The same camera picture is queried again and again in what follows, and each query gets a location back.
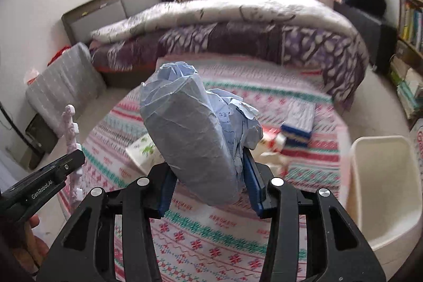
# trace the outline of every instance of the tiled floor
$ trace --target tiled floor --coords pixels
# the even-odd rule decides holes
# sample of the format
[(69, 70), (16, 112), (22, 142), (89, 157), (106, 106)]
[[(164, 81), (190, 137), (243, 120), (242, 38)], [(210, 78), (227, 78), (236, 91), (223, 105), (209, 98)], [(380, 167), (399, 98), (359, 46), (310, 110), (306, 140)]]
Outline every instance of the tiled floor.
[[(116, 102), (122, 97), (123, 95), (116, 96)], [(106, 114), (108, 110), (102, 109), (102, 112)], [(350, 129), (352, 141), (361, 136), (409, 134), (404, 111), (394, 87), (370, 69), (356, 91), (351, 110), (339, 113)], [(41, 228), (38, 232), (51, 245), (65, 222), (57, 197), (40, 210), (39, 216)]]

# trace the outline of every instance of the crumpled paper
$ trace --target crumpled paper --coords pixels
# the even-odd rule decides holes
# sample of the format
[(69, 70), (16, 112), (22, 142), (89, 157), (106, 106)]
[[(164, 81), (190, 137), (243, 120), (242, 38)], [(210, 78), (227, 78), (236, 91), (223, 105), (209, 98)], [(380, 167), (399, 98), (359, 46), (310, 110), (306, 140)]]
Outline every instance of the crumpled paper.
[(140, 113), (158, 150), (192, 193), (208, 205), (238, 200), (242, 149), (255, 149), (263, 136), (257, 109), (227, 91), (206, 91), (193, 66), (176, 62), (141, 84)]

